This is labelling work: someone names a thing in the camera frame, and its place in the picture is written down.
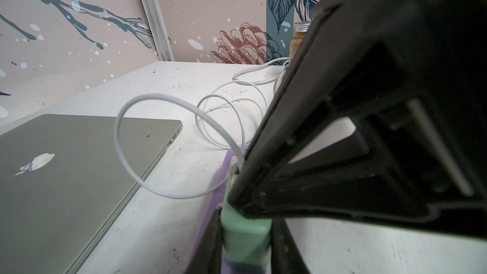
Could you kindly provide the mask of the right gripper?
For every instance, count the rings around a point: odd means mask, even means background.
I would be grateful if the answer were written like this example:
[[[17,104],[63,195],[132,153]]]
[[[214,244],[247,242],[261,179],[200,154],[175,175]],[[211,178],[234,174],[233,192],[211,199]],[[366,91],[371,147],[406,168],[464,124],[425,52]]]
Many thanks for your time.
[[[320,0],[228,200],[486,237],[486,0]]]

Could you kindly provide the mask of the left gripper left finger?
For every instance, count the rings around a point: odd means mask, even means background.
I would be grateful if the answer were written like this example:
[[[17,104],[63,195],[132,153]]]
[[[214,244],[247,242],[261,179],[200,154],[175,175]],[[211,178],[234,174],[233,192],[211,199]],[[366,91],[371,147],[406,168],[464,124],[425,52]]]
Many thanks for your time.
[[[223,233],[220,221],[221,208],[216,208],[208,222],[204,234],[196,247],[193,258],[185,273],[221,273]]]

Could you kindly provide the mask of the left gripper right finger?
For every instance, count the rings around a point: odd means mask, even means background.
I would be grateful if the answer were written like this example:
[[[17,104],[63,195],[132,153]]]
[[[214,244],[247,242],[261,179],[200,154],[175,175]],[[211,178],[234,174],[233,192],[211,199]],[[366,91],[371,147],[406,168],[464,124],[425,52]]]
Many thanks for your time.
[[[271,273],[309,274],[284,219],[274,219],[271,231]]]

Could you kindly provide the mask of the green charger plug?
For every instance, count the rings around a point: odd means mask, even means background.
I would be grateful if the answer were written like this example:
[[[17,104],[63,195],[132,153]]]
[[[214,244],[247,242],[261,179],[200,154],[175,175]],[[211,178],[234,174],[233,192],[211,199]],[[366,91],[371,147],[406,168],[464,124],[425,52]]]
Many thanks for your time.
[[[220,222],[223,233],[223,261],[235,273],[265,273],[270,262],[270,219],[248,219],[228,202],[238,178],[238,165],[228,171]]]

